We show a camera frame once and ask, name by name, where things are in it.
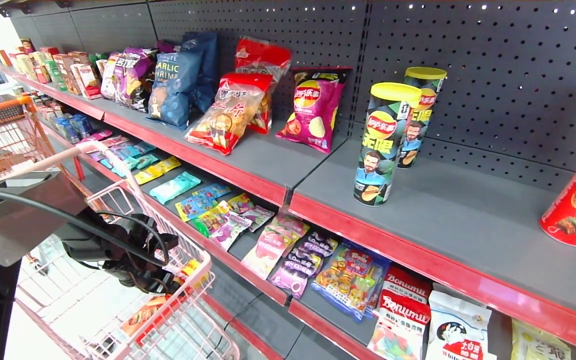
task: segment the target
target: red snack bag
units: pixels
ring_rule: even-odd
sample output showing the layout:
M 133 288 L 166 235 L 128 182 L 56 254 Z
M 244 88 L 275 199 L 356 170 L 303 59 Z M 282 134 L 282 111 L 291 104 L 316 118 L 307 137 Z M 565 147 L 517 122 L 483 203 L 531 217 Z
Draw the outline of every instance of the red snack bag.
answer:
M 272 75 L 270 87 L 261 100 L 249 127 L 255 132 L 268 134 L 272 125 L 272 93 L 291 64 L 290 50 L 262 39 L 242 36 L 237 44 L 235 72 L 242 74 Z
M 227 73 L 219 81 L 214 104 L 185 135 L 194 144 L 228 155 L 240 141 L 273 77 L 264 73 Z

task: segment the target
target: boxed snack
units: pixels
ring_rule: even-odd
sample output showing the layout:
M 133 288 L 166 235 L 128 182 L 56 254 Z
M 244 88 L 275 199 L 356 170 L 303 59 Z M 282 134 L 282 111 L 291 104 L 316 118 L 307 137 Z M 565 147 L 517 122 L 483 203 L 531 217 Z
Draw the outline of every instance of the boxed snack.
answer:
M 90 100 L 102 98 L 99 80 L 89 64 L 73 64 L 70 68 L 83 96 Z

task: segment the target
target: red shelf edge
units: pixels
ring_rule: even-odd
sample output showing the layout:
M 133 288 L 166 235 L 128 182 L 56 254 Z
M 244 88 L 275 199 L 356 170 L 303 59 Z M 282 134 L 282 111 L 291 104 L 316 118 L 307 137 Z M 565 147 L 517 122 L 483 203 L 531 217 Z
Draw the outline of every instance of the red shelf edge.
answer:
M 288 210 L 412 271 L 576 346 L 576 311 L 434 253 L 301 194 Z

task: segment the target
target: gray shelf surface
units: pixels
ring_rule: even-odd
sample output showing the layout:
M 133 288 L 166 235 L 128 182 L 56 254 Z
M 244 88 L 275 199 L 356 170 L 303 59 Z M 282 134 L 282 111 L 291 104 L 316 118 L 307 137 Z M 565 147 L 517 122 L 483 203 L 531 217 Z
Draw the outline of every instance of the gray shelf surface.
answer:
M 367 207 L 352 192 L 360 147 L 346 141 L 295 194 L 576 310 L 576 248 L 537 224 L 557 194 L 422 157 Z

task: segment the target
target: pegboard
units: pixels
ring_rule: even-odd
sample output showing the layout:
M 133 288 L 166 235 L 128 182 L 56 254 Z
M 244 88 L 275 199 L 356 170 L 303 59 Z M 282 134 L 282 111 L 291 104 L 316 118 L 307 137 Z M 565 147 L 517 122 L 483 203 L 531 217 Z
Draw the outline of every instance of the pegboard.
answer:
M 159 39 L 180 40 L 185 32 L 219 34 L 221 73 L 233 71 L 240 36 L 272 41 L 292 51 L 292 67 L 349 66 L 338 117 L 350 119 L 366 14 L 362 0 L 181 0 L 150 2 Z M 273 101 L 292 107 L 295 85 L 284 77 Z
M 57 46 L 64 53 L 82 50 L 82 41 L 69 12 L 32 16 L 32 20 L 39 31 L 42 43 Z M 35 49 L 38 49 L 34 38 L 30 39 Z
M 447 143 L 447 161 L 496 175 L 497 157 L 475 154 L 498 153 L 530 183 L 550 177 L 523 171 L 532 169 L 523 160 L 576 170 L 576 0 L 375 1 L 363 55 L 357 121 L 375 82 L 401 82 L 409 66 L 442 68 L 448 79 L 426 137 Z
M 157 38 L 148 5 L 97 7 L 70 12 L 87 53 L 151 48 Z

